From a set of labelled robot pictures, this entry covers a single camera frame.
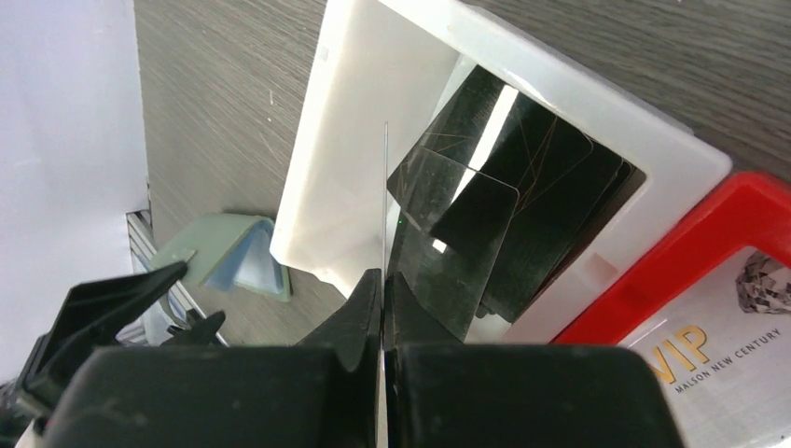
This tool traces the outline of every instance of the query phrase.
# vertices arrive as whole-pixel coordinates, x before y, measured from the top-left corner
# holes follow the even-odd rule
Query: white plastic tray
[[[547,342],[711,190],[730,159],[650,105],[455,0],[328,2],[271,252],[345,295],[366,268],[381,266],[383,123],[388,165],[395,167],[441,106],[440,96],[447,99],[442,93],[460,55],[646,175],[504,336]],[[496,339],[502,326],[481,334]]]

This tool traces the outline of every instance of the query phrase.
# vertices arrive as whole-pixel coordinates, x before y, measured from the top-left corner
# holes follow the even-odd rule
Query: wood grain surface
[[[791,180],[791,2],[472,0],[690,126]],[[322,0],[137,0],[155,238],[195,217],[276,217]],[[231,343],[293,343],[342,303],[293,272],[291,303],[192,290],[225,309]]]

